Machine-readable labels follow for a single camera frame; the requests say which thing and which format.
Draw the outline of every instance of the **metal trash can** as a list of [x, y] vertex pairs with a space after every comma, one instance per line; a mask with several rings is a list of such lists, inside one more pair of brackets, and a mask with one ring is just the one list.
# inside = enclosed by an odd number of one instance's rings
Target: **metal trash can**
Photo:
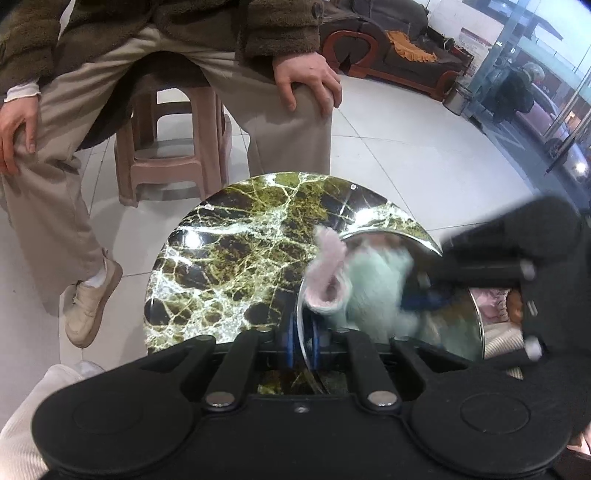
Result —
[[461, 115], [464, 108], [472, 100], [472, 92], [459, 82], [453, 84], [449, 94], [443, 101], [443, 105], [456, 115]]

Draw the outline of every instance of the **leather sofa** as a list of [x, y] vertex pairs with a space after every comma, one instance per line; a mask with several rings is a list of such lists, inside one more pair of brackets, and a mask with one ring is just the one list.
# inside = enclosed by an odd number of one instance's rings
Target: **leather sofa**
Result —
[[[324, 3], [324, 10], [321, 53], [334, 70], [352, 77], [389, 80], [441, 101], [473, 59], [429, 28], [427, 10], [413, 0], [333, 0]], [[401, 57], [386, 30], [405, 32], [413, 45], [435, 54], [437, 60]]]

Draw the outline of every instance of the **parked car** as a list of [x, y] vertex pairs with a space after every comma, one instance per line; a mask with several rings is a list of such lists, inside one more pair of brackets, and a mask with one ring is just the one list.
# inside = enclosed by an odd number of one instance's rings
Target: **parked car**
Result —
[[[529, 113], [517, 112], [516, 118], [534, 138], [540, 143], [544, 143], [544, 134], [559, 115], [560, 109], [537, 85], [532, 84], [531, 87], [534, 95], [534, 106]], [[551, 138], [546, 146], [548, 147], [550, 143], [565, 140], [569, 133], [568, 126], [563, 123], [554, 134], [554, 138]], [[575, 180], [581, 183], [588, 181], [591, 177], [587, 158], [576, 143], [570, 147], [563, 167]]]

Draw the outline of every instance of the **orange blanket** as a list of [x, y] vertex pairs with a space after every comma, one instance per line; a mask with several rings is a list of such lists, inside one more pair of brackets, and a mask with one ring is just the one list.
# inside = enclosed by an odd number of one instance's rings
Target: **orange blanket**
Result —
[[396, 53], [402, 58], [410, 61], [437, 61], [437, 57], [434, 54], [427, 53], [416, 45], [413, 45], [406, 33], [386, 30], [386, 35], [390, 43], [394, 46]]

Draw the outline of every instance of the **hand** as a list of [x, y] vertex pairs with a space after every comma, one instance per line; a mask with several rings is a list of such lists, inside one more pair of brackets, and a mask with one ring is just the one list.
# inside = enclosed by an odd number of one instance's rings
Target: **hand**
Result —
[[0, 108], [0, 174], [18, 175], [14, 161], [14, 134], [25, 124], [27, 151], [35, 153], [39, 98], [24, 97], [11, 100]]
[[511, 290], [507, 295], [507, 313], [509, 320], [516, 325], [523, 321], [523, 300], [519, 290]]
[[303, 83], [312, 89], [320, 104], [322, 116], [329, 116], [333, 105], [326, 88], [333, 94], [335, 107], [338, 108], [343, 99], [339, 76], [319, 53], [296, 53], [277, 57], [273, 59], [273, 71], [281, 100], [290, 112], [297, 107], [296, 97], [291, 89], [293, 82]]

